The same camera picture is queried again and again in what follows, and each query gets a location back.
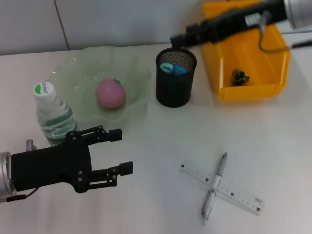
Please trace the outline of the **black mesh pen holder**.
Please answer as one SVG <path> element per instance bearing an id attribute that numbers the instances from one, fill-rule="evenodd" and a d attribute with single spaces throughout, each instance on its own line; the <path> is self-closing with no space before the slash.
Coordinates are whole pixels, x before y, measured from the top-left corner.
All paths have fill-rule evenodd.
<path id="1" fill-rule="evenodd" d="M 181 83 L 170 91 L 166 84 L 166 73 L 161 71 L 160 64 L 170 63 L 182 66 L 186 74 L 180 77 Z M 191 97 L 197 59 L 195 55 L 184 48 L 167 48 L 156 57 L 156 98 L 166 107 L 177 108 L 185 105 Z"/>

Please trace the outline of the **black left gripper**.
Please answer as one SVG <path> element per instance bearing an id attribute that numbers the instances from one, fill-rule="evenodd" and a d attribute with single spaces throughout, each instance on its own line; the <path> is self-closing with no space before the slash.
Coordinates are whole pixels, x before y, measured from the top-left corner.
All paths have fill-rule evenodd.
<path id="1" fill-rule="evenodd" d="M 106 131 L 100 125 L 68 132 L 66 140 L 58 146 L 13 154 L 13 185 L 18 192 L 63 182 L 72 185 L 77 193 L 115 187 L 118 176 L 133 173 L 133 162 L 93 171 L 88 145 L 120 140 L 121 129 Z"/>

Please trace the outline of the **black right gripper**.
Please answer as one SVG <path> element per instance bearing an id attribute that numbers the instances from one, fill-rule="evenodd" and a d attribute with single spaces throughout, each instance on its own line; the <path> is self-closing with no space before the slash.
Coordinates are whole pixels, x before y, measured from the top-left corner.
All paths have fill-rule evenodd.
<path id="1" fill-rule="evenodd" d="M 269 24 L 287 19 L 284 0 L 265 0 L 261 3 L 233 8 L 220 15 L 186 27 L 186 33 L 170 38 L 173 47 L 194 47 L 207 42 L 217 43 L 257 27 L 258 23 L 247 23 L 252 14 L 269 13 Z"/>

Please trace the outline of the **clear plastic water bottle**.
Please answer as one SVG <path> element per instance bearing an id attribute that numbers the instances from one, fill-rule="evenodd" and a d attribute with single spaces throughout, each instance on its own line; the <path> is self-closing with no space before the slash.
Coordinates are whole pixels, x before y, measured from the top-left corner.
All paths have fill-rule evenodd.
<path id="1" fill-rule="evenodd" d="M 40 82 L 34 87 L 33 94 L 38 123 L 51 146 L 63 143 L 68 132 L 78 130 L 71 107 L 56 94 L 53 84 Z"/>

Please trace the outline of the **pink toy peach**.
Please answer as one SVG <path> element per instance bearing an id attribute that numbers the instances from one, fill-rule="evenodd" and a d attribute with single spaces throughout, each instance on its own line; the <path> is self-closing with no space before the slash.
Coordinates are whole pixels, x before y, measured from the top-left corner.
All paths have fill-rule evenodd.
<path id="1" fill-rule="evenodd" d="M 118 79 L 105 79 L 96 88 L 96 101 L 101 108 L 117 109 L 124 105 L 126 91 Z"/>

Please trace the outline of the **white pen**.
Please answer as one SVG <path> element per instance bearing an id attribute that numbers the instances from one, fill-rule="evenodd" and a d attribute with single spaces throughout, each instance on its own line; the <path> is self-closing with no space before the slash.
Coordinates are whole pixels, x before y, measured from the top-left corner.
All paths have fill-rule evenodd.
<path id="1" fill-rule="evenodd" d="M 214 199 L 216 197 L 216 190 L 219 186 L 221 178 L 223 176 L 223 172 L 227 162 L 227 152 L 222 156 L 219 165 L 216 170 L 216 174 L 214 176 L 213 182 L 211 184 L 210 190 L 208 191 L 203 206 L 201 208 L 201 216 L 202 216 L 202 224 L 205 225 L 205 222 L 209 219 L 212 207 L 214 204 Z"/>

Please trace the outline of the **green plastic wrapper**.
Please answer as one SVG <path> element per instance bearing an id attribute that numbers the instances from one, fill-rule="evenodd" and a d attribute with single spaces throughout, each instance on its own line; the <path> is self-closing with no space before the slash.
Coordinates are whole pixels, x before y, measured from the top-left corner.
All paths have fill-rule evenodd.
<path id="1" fill-rule="evenodd" d="M 232 72 L 233 86 L 241 86 L 250 80 L 250 77 L 244 71 L 234 69 Z"/>

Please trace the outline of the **transparent plastic ruler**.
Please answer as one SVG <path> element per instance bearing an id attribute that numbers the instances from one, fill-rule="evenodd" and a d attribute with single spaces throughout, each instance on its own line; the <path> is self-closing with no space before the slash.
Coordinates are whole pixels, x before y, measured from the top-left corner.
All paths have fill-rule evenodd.
<path id="1" fill-rule="evenodd" d="M 200 168 L 198 165 L 191 163 L 189 160 L 182 162 L 181 171 L 205 184 L 208 188 L 213 184 L 213 173 L 210 173 L 206 169 Z M 228 182 L 223 178 L 218 180 L 216 193 L 217 195 L 225 197 L 231 203 L 254 215 L 260 215 L 263 211 L 265 204 L 264 200 L 239 188 L 232 182 Z"/>

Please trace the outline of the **blue scissors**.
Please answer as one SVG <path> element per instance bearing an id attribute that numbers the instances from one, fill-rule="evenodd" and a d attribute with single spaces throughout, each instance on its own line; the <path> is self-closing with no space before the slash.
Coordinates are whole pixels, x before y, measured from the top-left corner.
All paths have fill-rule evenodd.
<path id="1" fill-rule="evenodd" d="M 161 71 L 166 73 L 165 80 L 170 91 L 173 91 L 181 83 L 180 77 L 187 73 L 182 66 L 170 63 L 162 63 L 159 67 Z"/>

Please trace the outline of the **yellow plastic bin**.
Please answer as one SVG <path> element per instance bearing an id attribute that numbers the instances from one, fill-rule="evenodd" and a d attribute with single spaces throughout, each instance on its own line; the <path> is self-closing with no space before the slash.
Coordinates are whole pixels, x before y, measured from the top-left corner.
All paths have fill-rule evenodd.
<path id="1" fill-rule="evenodd" d="M 202 47 L 211 89 L 220 100 L 271 98 L 287 84 L 290 51 L 268 54 L 258 48 L 259 29 L 236 34 Z M 232 72 L 242 70 L 250 80 L 233 86 Z"/>

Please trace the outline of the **green glass fruit plate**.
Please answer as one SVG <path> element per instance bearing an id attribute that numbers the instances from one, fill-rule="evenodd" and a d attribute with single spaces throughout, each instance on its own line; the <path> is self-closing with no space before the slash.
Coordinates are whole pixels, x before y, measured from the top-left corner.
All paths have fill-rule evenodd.
<path id="1" fill-rule="evenodd" d="M 101 108 L 96 101 L 96 88 L 107 79 L 116 80 L 126 91 L 125 104 L 115 110 Z M 48 81 L 83 127 L 121 122 L 144 108 L 151 93 L 151 72 L 135 53 L 123 47 L 78 51 L 60 64 Z"/>

